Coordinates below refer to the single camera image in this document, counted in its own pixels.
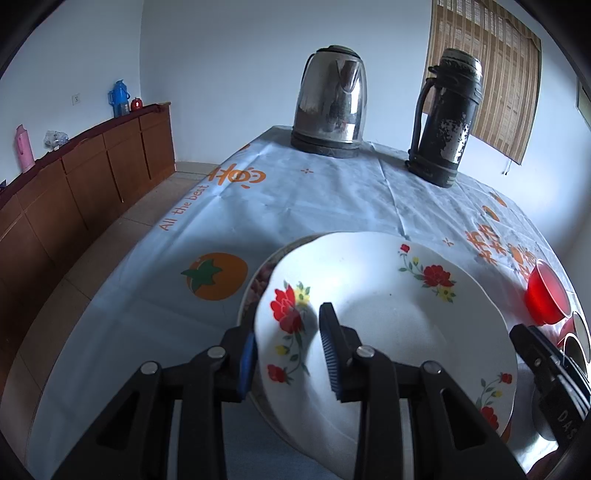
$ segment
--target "white plate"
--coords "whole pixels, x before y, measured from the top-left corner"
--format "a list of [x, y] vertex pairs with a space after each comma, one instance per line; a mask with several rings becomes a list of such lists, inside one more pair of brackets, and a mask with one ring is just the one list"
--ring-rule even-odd
[[[264, 291], [267, 289], [267, 285], [271, 278], [271, 274], [277, 264], [285, 257], [288, 253], [295, 250], [302, 245], [310, 243], [313, 240], [316, 240], [318, 237], [324, 235], [323, 233], [315, 233], [314, 235], [308, 235], [298, 240], [293, 241], [292, 243], [281, 247], [279, 250], [274, 252], [270, 255], [265, 262], [258, 268], [255, 274], [252, 276], [246, 291], [244, 292], [244, 296], [242, 297], [242, 302], [240, 305], [240, 309], [238, 310], [238, 325], [242, 323], [246, 316], [246, 311], [248, 307], [252, 303], [258, 304], [261, 301], [261, 296]], [[262, 378], [260, 369], [256, 369], [255, 375], [252, 379], [252, 387], [250, 396], [252, 398], [252, 402], [254, 403], [256, 409], [259, 411], [261, 416], [265, 419], [265, 421], [275, 430], [276, 434], [279, 435], [285, 442], [291, 445], [293, 448], [298, 449], [298, 446], [294, 443], [293, 439], [283, 430], [279, 421], [275, 417], [271, 406], [265, 396], [265, 392], [262, 387]]]
[[339, 403], [330, 389], [317, 322], [326, 301], [342, 325], [393, 361], [440, 362], [503, 432], [517, 359], [481, 286], [422, 245], [384, 233], [332, 233], [277, 264], [255, 317], [264, 394], [299, 450], [352, 477], [359, 405]]

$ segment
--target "red flower pattern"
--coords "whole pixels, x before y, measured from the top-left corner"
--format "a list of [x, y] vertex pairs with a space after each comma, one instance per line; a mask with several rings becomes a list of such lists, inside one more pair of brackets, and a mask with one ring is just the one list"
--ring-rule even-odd
[[285, 383], [287, 375], [285, 374], [285, 370], [283, 370], [281, 367], [276, 365], [267, 365], [267, 371], [271, 380], [274, 382]]
[[279, 322], [281, 330], [296, 333], [302, 330], [300, 312], [296, 310], [296, 295], [291, 285], [285, 291], [275, 290], [275, 300], [271, 302], [273, 318]]
[[499, 428], [499, 419], [495, 415], [495, 410], [492, 407], [482, 407], [480, 412], [494, 430]]
[[450, 273], [446, 272], [441, 265], [431, 265], [425, 267], [423, 270], [423, 276], [425, 285], [430, 287], [437, 287], [442, 285], [443, 287], [453, 287], [453, 282], [449, 279]]

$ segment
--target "thermos handle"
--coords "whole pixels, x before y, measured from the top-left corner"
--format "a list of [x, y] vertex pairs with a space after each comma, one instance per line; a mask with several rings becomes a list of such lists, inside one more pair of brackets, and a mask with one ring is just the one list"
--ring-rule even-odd
[[429, 93], [431, 87], [435, 85], [436, 80], [436, 77], [429, 77], [427, 80], [425, 80], [425, 85], [423, 85], [421, 93], [418, 96], [417, 109], [414, 112], [413, 141], [410, 145], [410, 150], [408, 151], [409, 158], [412, 158], [417, 153], [418, 141], [421, 140], [421, 117], [423, 115], [423, 105], [425, 105], [427, 94]]
[[300, 85], [304, 82], [304, 76], [306, 75], [306, 70], [308, 69], [308, 64], [310, 63], [310, 60], [312, 59], [312, 57], [316, 55], [315, 53], [313, 53], [312, 55], [310, 55], [308, 57], [308, 60], [306, 62], [306, 66], [304, 67], [304, 73], [301, 74], [301, 80], [300, 80]]

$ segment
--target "floor tile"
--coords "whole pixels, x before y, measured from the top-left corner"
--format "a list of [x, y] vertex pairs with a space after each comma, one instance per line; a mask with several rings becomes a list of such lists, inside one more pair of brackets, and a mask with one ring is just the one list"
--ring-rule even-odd
[[0, 430], [21, 462], [25, 458], [29, 430], [40, 397], [41, 390], [21, 356], [17, 355], [0, 401]]
[[66, 278], [91, 299], [150, 228], [143, 223], [119, 218], [78, 259]]
[[206, 176], [201, 173], [185, 173], [183, 171], [177, 171], [172, 174], [170, 177], [171, 179], [189, 179], [194, 181], [199, 181], [204, 179]]
[[209, 175], [209, 173], [219, 165], [214, 163], [201, 163], [196, 161], [178, 161], [176, 162], [177, 171], [185, 173], [197, 173]]
[[40, 388], [90, 300], [63, 279], [33, 321], [18, 351]]
[[135, 222], [154, 225], [199, 180], [169, 177], [123, 214]]

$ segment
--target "tablecloth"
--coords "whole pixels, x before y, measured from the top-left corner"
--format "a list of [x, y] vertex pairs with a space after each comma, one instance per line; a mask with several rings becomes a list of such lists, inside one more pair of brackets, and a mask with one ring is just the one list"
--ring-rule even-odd
[[[472, 275], [508, 329], [532, 323], [523, 294], [536, 258], [574, 291], [540, 231], [500, 192], [462, 174], [441, 189], [406, 170], [405, 152], [371, 142], [353, 159], [302, 153], [290, 147], [290, 132], [271, 128], [195, 185], [104, 283], [38, 406], [27, 454], [36, 479], [51, 477], [144, 361], [168, 367], [217, 344], [236, 324], [248, 279], [270, 254], [302, 236], [380, 231], [422, 243]], [[198, 258], [217, 258], [235, 274], [196, 290], [187, 270]], [[580, 311], [576, 295], [571, 300]], [[559, 327], [544, 331], [555, 336]], [[532, 390], [532, 375], [520, 362], [508, 445], [525, 470], [556, 448], [532, 425]], [[282, 442], [250, 401], [225, 406], [224, 415], [230, 479], [335, 478]]]

